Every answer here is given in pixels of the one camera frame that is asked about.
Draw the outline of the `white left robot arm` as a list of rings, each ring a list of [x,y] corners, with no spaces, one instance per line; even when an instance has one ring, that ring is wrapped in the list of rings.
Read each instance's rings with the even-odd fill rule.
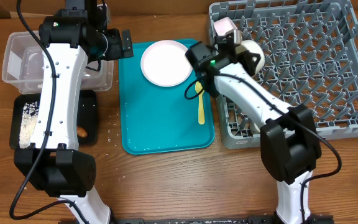
[[[65,204],[79,223],[114,223],[112,209],[94,183],[96,161],[79,151],[77,135],[81,80],[90,62],[133,56],[129,30],[109,29],[105,2],[67,1],[31,36],[44,57],[44,77],[35,129],[14,163],[31,184]]]

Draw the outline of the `pink bowl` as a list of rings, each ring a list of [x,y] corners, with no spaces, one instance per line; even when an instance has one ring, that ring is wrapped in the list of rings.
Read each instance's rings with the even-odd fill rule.
[[[237,27],[229,17],[222,18],[213,24],[216,36],[225,37],[237,32]]]

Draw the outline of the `white bowl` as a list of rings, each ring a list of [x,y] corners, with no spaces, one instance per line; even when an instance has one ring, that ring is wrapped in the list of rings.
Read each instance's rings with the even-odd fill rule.
[[[265,55],[261,46],[253,40],[243,40],[240,45],[243,50],[239,62],[244,70],[252,77],[258,74],[265,65]]]

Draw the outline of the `cream plastic cup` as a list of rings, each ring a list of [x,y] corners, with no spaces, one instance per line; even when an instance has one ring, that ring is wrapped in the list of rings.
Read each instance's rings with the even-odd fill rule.
[[[251,121],[249,128],[252,134],[260,134],[260,128],[255,122]]]

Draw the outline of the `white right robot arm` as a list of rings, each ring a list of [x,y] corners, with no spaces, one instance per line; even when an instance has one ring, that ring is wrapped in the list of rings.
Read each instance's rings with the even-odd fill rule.
[[[214,45],[197,42],[185,53],[202,90],[232,100],[260,133],[260,155],[277,181],[278,205],[272,223],[333,223],[308,207],[310,182],[337,174],[342,160],[321,137],[310,109],[292,106],[254,80],[265,65],[264,51],[235,30],[215,38]]]

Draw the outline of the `yellow plastic spoon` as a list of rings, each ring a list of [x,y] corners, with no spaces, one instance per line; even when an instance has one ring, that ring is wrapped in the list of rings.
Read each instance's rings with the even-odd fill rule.
[[[204,90],[200,82],[196,82],[195,90],[198,94],[198,123],[205,124],[204,105],[203,105]]]

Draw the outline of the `pink plate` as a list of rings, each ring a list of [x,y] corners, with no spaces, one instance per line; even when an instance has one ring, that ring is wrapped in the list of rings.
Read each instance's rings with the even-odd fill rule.
[[[161,87],[177,86],[188,79],[192,67],[185,57],[188,48],[175,40],[151,44],[142,54],[140,67],[144,77]]]

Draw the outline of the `white rice pile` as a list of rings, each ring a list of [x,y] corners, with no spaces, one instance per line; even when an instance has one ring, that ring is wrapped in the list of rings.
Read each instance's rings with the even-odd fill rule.
[[[19,147],[27,148],[30,144],[37,117],[39,113],[39,102],[25,103],[22,110],[21,127],[19,132]]]

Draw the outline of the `orange carrot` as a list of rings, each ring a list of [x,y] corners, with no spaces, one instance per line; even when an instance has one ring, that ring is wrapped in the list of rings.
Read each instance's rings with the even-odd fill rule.
[[[80,126],[76,127],[76,132],[77,132],[77,136],[79,136],[81,138],[86,138],[88,136],[87,131]]]

